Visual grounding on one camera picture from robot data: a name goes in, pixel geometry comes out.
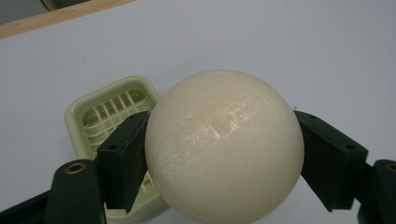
light green plastic tray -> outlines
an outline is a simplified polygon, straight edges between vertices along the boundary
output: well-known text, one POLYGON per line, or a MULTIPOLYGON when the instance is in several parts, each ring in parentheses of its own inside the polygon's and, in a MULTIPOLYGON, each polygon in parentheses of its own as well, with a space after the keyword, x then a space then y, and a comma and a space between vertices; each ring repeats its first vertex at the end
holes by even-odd
MULTIPOLYGON (((67 108, 65 121, 78 158, 93 160, 96 149, 126 118, 151 109, 159 99, 151 83, 141 76, 123 78, 77 99, 67 108)), ((132 211, 126 214, 125 210, 107 209, 106 217, 137 223, 165 205, 146 173, 132 211)))

screw hole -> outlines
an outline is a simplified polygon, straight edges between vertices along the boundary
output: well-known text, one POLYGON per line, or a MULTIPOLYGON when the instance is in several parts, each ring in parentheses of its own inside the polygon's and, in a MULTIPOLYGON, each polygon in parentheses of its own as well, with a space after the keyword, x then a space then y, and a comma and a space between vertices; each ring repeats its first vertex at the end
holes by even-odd
POLYGON ((352 146, 352 145, 346 145, 345 148, 348 149, 348 150, 355 150, 355 149, 356 149, 356 148, 355 148, 354 146, 352 146))
POLYGON ((396 173, 396 164, 388 163, 387 168, 390 169, 393 173, 396 173))
POLYGON ((75 175, 85 170, 85 168, 87 168, 87 165, 85 163, 79 162, 67 166, 66 169, 64 169, 64 172, 68 175, 75 175))
POLYGON ((108 146, 108 149, 109 150, 116 150, 117 149, 117 145, 110 145, 110 146, 108 146))

black plastic bracket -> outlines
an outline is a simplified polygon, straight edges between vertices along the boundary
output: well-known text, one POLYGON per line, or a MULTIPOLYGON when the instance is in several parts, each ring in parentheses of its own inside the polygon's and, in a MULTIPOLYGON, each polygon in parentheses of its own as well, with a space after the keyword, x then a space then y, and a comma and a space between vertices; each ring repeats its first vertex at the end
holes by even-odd
POLYGON ((133 114, 99 146, 95 159, 107 209, 130 212, 148 170, 145 136, 149 112, 133 114))
POLYGON ((43 222, 49 192, 41 193, 0 213, 0 223, 40 224, 43 222))
POLYGON ((106 223, 93 161, 70 161, 55 172, 44 223, 106 223))
POLYGON ((294 111, 304 136, 302 176, 329 212, 361 203, 360 224, 396 223, 396 162, 365 162, 368 150, 316 116, 294 111))

wooden edge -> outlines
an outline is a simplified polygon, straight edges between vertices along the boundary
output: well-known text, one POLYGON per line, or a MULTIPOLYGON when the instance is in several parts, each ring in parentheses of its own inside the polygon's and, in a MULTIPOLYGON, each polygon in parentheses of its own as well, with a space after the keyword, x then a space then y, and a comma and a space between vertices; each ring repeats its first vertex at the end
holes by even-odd
POLYGON ((71 7, 0 25, 0 39, 69 21, 107 8, 117 7, 135 0, 91 0, 71 7))

white ball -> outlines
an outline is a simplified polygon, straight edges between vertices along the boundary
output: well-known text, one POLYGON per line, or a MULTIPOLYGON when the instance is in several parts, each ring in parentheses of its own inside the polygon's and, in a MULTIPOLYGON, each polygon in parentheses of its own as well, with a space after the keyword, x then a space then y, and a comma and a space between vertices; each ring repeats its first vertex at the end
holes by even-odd
POLYGON ((304 162, 297 118, 264 81, 209 71, 177 83, 146 132, 148 171, 163 198, 203 223, 251 223, 290 194, 304 162))

